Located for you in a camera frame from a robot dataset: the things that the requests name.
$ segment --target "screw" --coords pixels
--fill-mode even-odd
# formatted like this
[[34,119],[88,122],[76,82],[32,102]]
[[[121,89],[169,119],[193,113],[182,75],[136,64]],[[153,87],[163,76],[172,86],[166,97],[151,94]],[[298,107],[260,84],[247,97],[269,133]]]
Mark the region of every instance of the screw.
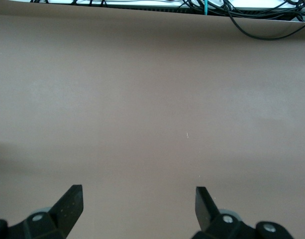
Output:
[[276,228],[272,224],[264,224],[264,229],[270,233],[276,232]]
[[233,218],[229,215],[225,215],[225,216],[223,216],[223,221],[225,221],[226,223],[232,223]]
[[35,217],[33,217],[32,221],[33,222],[36,222],[36,221],[39,221],[43,218],[43,215],[42,214],[39,214],[39,215],[36,215]]

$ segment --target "metal bolt head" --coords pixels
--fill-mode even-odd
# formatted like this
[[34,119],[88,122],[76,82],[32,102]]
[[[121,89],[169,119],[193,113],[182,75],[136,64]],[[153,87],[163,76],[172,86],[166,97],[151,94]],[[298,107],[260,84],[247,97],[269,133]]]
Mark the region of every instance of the metal bolt head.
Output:
[[266,223],[266,224],[263,225],[263,227],[264,227],[264,229],[265,229],[266,231],[268,231],[268,232],[270,232],[270,233],[276,232],[276,228],[275,228],[272,224]]
[[35,217],[33,217],[32,221],[33,222],[36,222],[36,221],[39,221],[43,218],[43,215],[42,214],[39,214],[39,215],[36,215]]
[[225,216],[223,216],[223,221],[225,221],[226,223],[232,223],[233,218],[229,215],[225,215]]

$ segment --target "blue cable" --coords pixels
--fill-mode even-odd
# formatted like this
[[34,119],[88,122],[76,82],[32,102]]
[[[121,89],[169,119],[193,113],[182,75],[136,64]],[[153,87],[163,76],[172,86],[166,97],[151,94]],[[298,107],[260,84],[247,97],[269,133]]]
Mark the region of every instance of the blue cable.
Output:
[[207,15],[207,0],[204,0],[204,15]]

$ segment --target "brown table surface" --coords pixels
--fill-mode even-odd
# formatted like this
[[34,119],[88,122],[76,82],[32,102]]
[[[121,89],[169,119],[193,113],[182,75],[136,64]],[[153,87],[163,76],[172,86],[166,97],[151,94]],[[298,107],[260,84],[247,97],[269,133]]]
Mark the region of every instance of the brown table surface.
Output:
[[0,218],[72,184],[70,239],[189,239],[197,185],[305,239],[305,30],[0,0]]

